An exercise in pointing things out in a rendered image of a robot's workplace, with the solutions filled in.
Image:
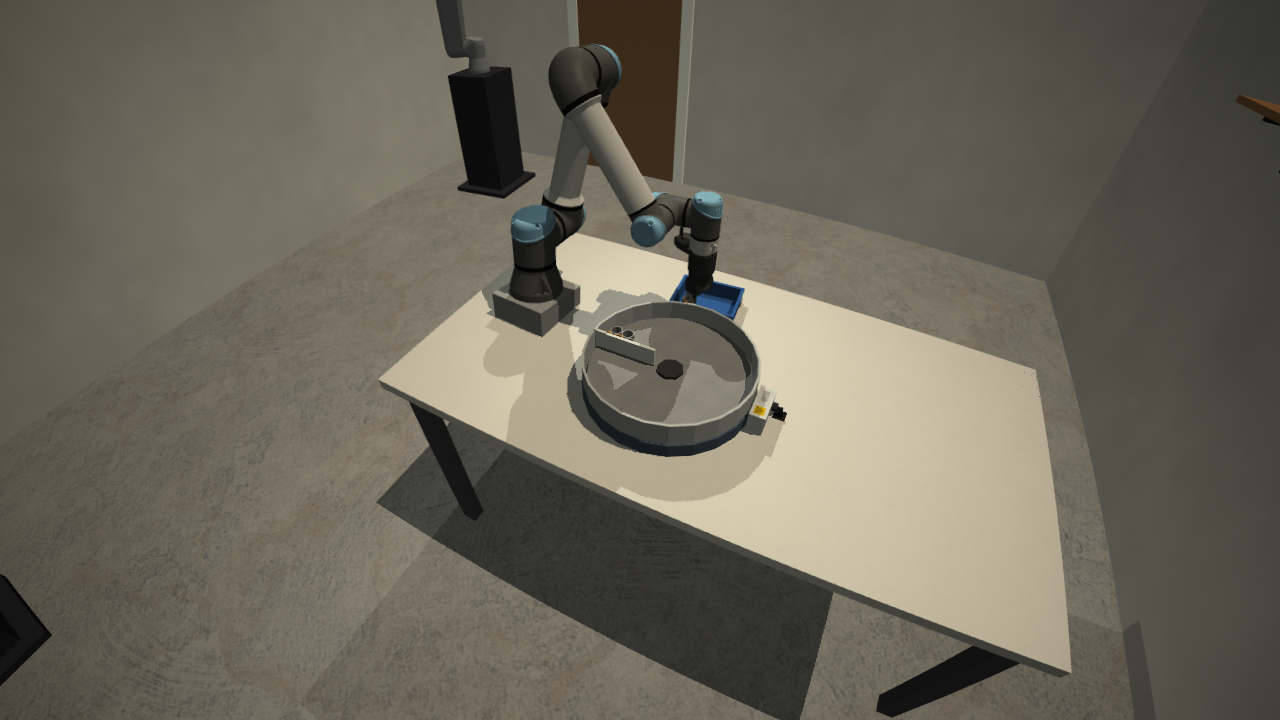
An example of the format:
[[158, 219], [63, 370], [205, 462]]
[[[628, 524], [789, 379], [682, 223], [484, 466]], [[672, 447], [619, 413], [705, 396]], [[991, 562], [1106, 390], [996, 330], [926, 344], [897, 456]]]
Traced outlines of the blue open crate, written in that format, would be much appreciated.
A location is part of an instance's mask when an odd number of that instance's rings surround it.
[[[672, 295], [669, 301], [684, 302], [684, 296], [686, 296], [687, 278], [689, 275], [685, 274], [682, 281], [680, 281], [678, 287], [675, 290], [675, 293]], [[745, 288], [733, 284], [724, 284], [713, 281], [713, 287], [698, 296], [698, 305], [714, 309], [717, 313], [719, 311], [724, 316], [728, 316], [730, 319], [733, 320], [736, 313], [739, 311], [739, 307], [742, 304], [744, 290]]]

